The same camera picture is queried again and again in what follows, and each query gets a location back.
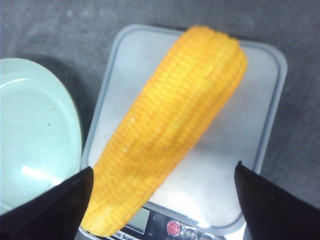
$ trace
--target gray countertop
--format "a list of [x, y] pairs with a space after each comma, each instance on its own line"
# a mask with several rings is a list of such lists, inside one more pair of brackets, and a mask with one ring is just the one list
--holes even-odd
[[277, 47], [288, 74], [261, 175], [320, 208], [318, 0], [2, 0], [1, 57], [51, 70], [78, 106], [85, 137], [118, 31], [208, 25]]

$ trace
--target digital scale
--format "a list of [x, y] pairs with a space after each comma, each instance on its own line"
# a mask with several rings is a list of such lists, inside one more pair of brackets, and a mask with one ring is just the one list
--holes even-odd
[[[131, 25], [115, 38], [81, 167], [94, 166], [113, 132], [181, 31]], [[287, 74], [274, 47], [240, 41], [244, 78], [196, 146], [133, 219], [111, 237], [79, 228], [76, 239], [241, 240], [234, 170], [238, 161], [259, 173]]]

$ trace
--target red button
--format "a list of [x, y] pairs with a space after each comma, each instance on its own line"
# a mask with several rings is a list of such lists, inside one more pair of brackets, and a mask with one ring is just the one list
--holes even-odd
[[166, 225], [166, 231], [171, 236], [177, 236], [180, 233], [180, 225], [176, 221], [170, 221]]

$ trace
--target green plate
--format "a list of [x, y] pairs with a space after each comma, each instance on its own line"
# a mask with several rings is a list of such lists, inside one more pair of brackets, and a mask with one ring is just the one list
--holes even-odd
[[43, 66], [0, 60], [1, 213], [80, 169], [82, 132], [64, 85]]

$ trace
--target yellow corn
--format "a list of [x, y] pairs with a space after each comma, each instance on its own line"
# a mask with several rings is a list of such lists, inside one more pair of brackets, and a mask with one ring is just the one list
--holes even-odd
[[246, 67], [236, 39], [205, 26], [186, 31], [94, 166], [93, 190], [81, 226], [99, 236], [121, 229], [206, 131]]

